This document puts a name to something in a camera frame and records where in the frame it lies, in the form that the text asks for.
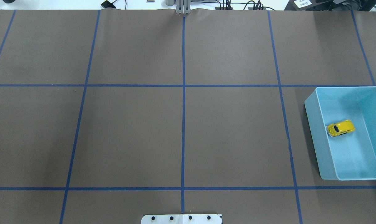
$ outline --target white floor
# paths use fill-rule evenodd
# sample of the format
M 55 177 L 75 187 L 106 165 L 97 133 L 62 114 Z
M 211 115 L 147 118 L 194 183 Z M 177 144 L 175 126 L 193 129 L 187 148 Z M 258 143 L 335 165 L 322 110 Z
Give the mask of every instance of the white floor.
M 16 0 L 14 3 L 6 4 L 0 0 L 0 9 L 36 9 L 36 10 L 50 10 L 50 9 L 101 9 L 100 4 L 104 0 Z M 262 0 L 264 6 L 274 8 L 275 10 L 284 10 L 289 0 Z M 246 0 L 232 0 L 232 2 L 246 2 Z M 124 9 L 124 0 L 117 0 L 114 5 L 117 8 Z M 205 8 L 214 9 L 217 4 L 209 3 L 192 3 L 191 8 Z M 235 10 L 242 10 L 243 4 L 233 4 Z M 127 0 L 127 9 L 163 9 L 175 8 L 174 6 L 167 6 L 164 0 L 155 0 L 155 2 L 146 2 L 146 0 Z

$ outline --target storage box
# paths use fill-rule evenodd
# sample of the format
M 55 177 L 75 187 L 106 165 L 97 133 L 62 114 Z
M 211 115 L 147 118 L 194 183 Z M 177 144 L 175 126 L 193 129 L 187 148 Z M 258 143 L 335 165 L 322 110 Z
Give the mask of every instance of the storage box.
M 320 176 L 376 180 L 376 86 L 318 87 L 305 101 Z M 330 137 L 326 126 L 350 119 L 354 132 Z

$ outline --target gray table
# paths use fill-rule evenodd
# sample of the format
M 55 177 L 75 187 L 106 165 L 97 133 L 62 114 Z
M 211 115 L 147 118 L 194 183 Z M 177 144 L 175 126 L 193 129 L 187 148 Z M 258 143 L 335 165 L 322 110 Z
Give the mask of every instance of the gray table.
M 0 223 L 376 223 L 319 176 L 316 86 L 376 85 L 376 13 L 0 11 Z

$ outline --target yellow toy car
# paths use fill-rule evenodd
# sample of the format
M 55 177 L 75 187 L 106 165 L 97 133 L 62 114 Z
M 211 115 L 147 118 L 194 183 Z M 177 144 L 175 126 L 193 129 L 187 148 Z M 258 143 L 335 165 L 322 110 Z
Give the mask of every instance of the yellow toy car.
M 354 124 L 351 122 L 351 120 L 345 120 L 342 122 L 338 122 L 335 124 L 328 125 L 327 132 L 330 136 L 341 136 L 346 133 L 350 133 L 355 131 Z

